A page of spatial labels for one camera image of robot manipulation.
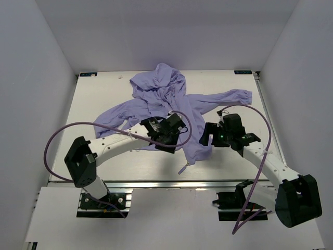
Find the lavender zip-up hooded jacket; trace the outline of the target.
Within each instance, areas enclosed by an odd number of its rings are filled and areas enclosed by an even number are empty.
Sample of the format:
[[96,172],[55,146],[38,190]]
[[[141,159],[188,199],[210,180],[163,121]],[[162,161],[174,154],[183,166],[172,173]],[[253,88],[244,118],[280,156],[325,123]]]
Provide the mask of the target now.
[[133,98],[103,112],[95,122],[129,129],[144,119],[165,118],[172,110],[181,111],[189,118],[185,123],[193,128],[191,139],[181,147],[189,165],[207,160],[212,154],[212,146],[199,144],[204,131],[204,114],[218,106],[252,103],[252,92],[242,89],[210,95],[187,94],[185,76],[164,63],[158,64],[154,71],[136,74],[130,84]]

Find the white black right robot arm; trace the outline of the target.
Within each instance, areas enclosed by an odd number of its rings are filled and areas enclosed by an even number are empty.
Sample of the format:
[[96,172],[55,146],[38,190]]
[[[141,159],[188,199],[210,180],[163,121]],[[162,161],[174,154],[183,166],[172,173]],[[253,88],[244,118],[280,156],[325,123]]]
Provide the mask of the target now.
[[260,169],[273,185],[270,189],[246,180],[236,185],[233,195],[219,194],[214,203],[220,209],[256,204],[275,213],[288,228],[322,215],[315,178],[299,174],[269,153],[257,135],[246,133],[238,114],[220,116],[218,123],[207,122],[199,142],[203,146],[230,147]]

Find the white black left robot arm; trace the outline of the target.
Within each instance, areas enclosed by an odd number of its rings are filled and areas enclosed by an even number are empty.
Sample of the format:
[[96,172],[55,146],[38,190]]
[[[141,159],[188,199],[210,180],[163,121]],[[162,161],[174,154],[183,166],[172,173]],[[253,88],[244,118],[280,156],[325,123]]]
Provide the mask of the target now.
[[110,195],[97,175],[97,167],[115,156],[149,146],[153,141],[163,144],[156,149],[173,154],[183,128],[186,124],[181,117],[172,114],[161,120],[145,119],[122,133],[107,137],[86,140],[81,136],[73,141],[64,161],[75,187],[84,189],[97,207],[104,208],[110,202]]

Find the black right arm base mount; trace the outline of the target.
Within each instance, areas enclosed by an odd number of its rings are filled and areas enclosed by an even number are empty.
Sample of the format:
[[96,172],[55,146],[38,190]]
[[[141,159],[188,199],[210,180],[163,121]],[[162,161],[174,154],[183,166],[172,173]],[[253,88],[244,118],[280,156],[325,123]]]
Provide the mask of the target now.
[[[232,192],[217,193],[217,199],[214,200],[212,204],[218,208],[219,221],[237,221],[239,213],[247,198],[247,195],[243,193],[243,189],[252,184],[253,181],[246,180],[236,185],[235,190]],[[249,202],[242,214],[241,222],[254,215],[260,208],[261,206],[258,204]],[[265,209],[251,219],[251,221],[266,220],[268,220],[268,215]]]

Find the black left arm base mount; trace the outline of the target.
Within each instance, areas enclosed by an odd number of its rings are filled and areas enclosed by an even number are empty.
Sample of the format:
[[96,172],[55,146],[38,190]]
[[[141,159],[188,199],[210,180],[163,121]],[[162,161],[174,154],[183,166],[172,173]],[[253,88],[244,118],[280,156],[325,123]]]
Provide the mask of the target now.
[[125,219],[130,211],[131,189],[109,188],[109,194],[101,199],[93,198],[85,190],[81,191],[77,218]]

